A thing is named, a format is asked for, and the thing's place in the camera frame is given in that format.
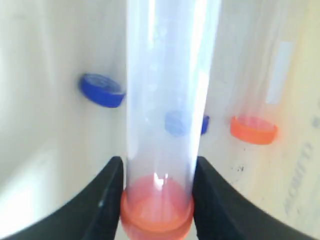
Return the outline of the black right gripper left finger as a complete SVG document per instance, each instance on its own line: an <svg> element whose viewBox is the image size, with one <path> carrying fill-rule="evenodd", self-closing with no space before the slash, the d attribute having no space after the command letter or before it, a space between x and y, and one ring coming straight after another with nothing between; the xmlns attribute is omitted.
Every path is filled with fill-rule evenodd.
<svg viewBox="0 0 320 240"><path fill-rule="evenodd" d="M31 164L0 193L3 240L113 240L120 219L124 164L112 157L83 189L62 193L54 165Z"/></svg>

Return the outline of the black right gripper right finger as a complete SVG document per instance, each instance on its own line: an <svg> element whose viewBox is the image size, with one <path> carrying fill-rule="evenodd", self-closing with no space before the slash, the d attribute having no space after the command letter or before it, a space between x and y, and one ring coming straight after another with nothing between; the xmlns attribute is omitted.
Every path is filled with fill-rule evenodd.
<svg viewBox="0 0 320 240"><path fill-rule="evenodd" d="M234 189L203 156L197 158L193 183L194 222L200 240L318 240L320 238L320 181L311 187L304 166L296 165L283 204L287 216L301 188L310 193L306 206L296 209L291 227L262 210Z"/></svg>

